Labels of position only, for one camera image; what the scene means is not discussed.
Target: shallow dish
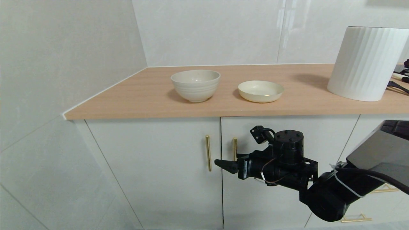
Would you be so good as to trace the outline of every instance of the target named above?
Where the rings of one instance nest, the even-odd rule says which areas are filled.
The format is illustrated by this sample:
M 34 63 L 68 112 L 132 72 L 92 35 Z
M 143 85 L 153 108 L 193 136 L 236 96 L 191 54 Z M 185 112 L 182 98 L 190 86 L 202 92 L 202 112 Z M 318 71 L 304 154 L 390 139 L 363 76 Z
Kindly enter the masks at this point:
M 238 85 L 238 91 L 248 101 L 267 103 L 280 98 L 284 87 L 271 81 L 245 81 Z

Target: countertop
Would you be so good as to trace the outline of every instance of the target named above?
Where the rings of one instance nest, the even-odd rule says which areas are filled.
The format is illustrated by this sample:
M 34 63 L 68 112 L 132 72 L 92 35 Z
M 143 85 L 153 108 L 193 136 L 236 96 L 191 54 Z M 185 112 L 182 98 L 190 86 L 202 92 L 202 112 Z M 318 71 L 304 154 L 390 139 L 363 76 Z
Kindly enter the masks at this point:
M 153 67 L 133 75 L 65 113 L 75 119 L 127 119 L 145 117 L 231 117 L 272 115 L 333 115 L 409 113 L 409 97 L 387 89 L 382 100 L 355 101 L 330 93 L 334 64 L 223 65 Z M 170 76 L 176 72 L 205 69 L 221 74 L 216 93 L 202 103 L 181 98 Z M 243 81 L 273 81 L 285 91 L 277 101 L 258 104 L 241 98 Z M 409 84 L 394 80 L 409 88 Z

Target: gold cabinet handle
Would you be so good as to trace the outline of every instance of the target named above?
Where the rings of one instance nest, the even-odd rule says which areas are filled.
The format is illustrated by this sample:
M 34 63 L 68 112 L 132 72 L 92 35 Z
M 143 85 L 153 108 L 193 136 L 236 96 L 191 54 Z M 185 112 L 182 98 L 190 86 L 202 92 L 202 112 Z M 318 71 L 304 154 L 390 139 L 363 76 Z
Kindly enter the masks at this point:
M 206 135 L 206 150 L 207 150 L 207 166 L 209 167 L 209 172 L 211 172 L 211 154 L 210 154 L 210 137 Z
M 360 214 L 362 218 L 357 219 L 347 219 L 345 216 L 341 220 L 341 223 L 352 223 L 352 222 L 363 222 L 363 221 L 372 221 L 372 218 L 366 217 L 363 213 Z
M 373 190 L 372 192 L 370 192 L 370 193 L 378 193 L 378 192 L 396 192 L 396 191 L 399 191 L 399 189 L 397 189 L 397 188 L 392 188 L 390 185 L 388 185 L 388 184 L 384 184 L 384 186 L 386 187 L 386 188 L 382 188 L 382 189 L 376 189 L 376 190 Z
M 233 160 L 237 160 L 237 138 L 233 138 Z

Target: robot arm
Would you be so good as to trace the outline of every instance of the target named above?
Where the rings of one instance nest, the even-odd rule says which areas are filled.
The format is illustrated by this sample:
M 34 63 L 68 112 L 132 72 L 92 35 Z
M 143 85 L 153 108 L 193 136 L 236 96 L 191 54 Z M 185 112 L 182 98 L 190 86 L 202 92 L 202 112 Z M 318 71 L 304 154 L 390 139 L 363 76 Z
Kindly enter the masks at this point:
M 409 121 L 384 121 L 331 172 L 318 177 L 318 162 L 304 157 L 303 134 L 256 126 L 250 130 L 263 151 L 215 160 L 239 179 L 263 180 L 299 191 L 299 199 L 325 221 L 340 220 L 349 205 L 388 182 L 409 194 Z

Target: cream-colored dish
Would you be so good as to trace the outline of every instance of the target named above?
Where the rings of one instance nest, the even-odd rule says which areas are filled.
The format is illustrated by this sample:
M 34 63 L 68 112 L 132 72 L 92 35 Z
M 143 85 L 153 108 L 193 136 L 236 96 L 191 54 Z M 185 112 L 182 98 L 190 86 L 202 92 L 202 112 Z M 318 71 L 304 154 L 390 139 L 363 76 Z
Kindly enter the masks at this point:
M 213 96 L 220 73 L 212 70 L 188 70 L 171 76 L 176 92 L 191 102 L 203 102 Z
M 270 81 L 245 81 L 238 85 L 238 91 L 248 101 L 267 103 L 280 98 L 284 87 Z

